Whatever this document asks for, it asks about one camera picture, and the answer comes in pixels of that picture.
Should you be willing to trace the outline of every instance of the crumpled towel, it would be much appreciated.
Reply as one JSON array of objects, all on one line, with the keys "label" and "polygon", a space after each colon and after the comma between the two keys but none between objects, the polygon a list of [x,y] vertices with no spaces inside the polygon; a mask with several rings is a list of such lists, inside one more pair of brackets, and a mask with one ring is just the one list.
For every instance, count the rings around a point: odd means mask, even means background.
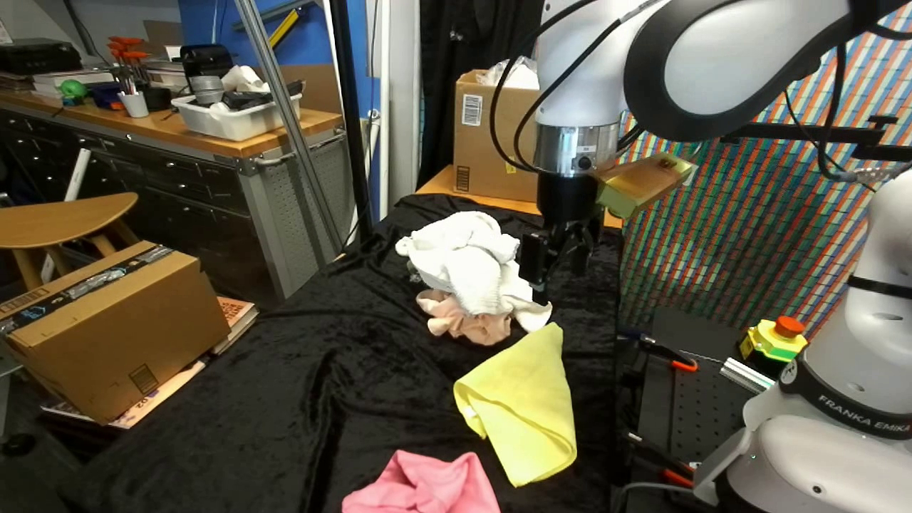
[{"label": "crumpled towel", "polygon": [[475,455],[439,463],[395,452],[379,479],[341,503],[341,513],[497,513]]},{"label": "crumpled towel", "polygon": [[490,440],[512,487],[549,479],[574,463],[560,348],[563,332],[546,325],[452,385],[459,415]]},{"label": "crumpled towel", "polygon": [[430,316],[428,332],[433,336],[450,333],[475,346],[494,346],[509,336],[509,316],[467,316],[452,295],[422,291],[415,302]]},{"label": "crumpled towel", "polygon": [[452,295],[470,316],[514,316],[523,332],[549,319],[519,278],[519,239],[480,212],[459,212],[395,244],[430,291]]}]

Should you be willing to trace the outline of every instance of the floor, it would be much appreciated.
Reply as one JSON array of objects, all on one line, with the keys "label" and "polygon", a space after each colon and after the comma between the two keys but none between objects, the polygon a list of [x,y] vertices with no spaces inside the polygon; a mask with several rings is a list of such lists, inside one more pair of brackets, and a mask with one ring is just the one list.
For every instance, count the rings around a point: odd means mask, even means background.
[{"label": "floor", "polygon": [[[7,254],[0,254],[0,302],[20,295]],[[0,380],[0,510],[3,513],[56,513],[66,510],[54,496],[58,479],[80,463],[36,422],[40,395],[21,380]]]}]

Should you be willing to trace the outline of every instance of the black fabric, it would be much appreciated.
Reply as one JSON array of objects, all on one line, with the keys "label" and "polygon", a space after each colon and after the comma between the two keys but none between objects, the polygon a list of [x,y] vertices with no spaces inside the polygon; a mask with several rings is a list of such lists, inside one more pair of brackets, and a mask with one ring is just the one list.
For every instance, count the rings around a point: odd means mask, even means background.
[{"label": "black fabric", "polygon": [[456,77],[529,56],[542,0],[422,0],[422,182],[452,162]]},{"label": "black fabric", "polygon": [[[312,278],[145,426],[97,457],[63,496],[73,510],[339,510],[393,452],[456,459],[475,452],[504,510],[607,510],[621,455],[613,443],[613,333],[617,235],[589,272],[559,269],[554,322],[579,429],[579,463],[512,492],[452,406],[452,382],[500,348],[433,339],[393,244],[452,212],[450,198],[406,198],[363,258]],[[497,215],[519,235],[529,221]]]}]

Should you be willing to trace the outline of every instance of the yellow cloth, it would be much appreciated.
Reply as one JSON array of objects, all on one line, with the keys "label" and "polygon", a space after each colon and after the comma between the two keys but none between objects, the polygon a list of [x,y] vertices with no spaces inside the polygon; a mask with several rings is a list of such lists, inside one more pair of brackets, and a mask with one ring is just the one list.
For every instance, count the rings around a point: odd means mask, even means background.
[{"label": "yellow cloth", "polygon": [[560,348],[563,332],[546,325],[452,385],[459,415],[490,440],[512,487],[549,479],[574,463]]}]

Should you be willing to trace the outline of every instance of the white cloth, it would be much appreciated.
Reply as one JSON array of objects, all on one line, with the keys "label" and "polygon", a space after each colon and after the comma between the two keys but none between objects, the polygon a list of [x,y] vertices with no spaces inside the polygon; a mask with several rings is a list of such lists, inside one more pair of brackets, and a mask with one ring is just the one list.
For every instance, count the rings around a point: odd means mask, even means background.
[{"label": "white cloth", "polygon": [[514,316],[523,332],[542,332],[549,305],[532,302],[532,286],[519,278],[519,239],[500,235],[480,212],[459,212],[395,244],[430,291],[452,295],[470,316]]}]

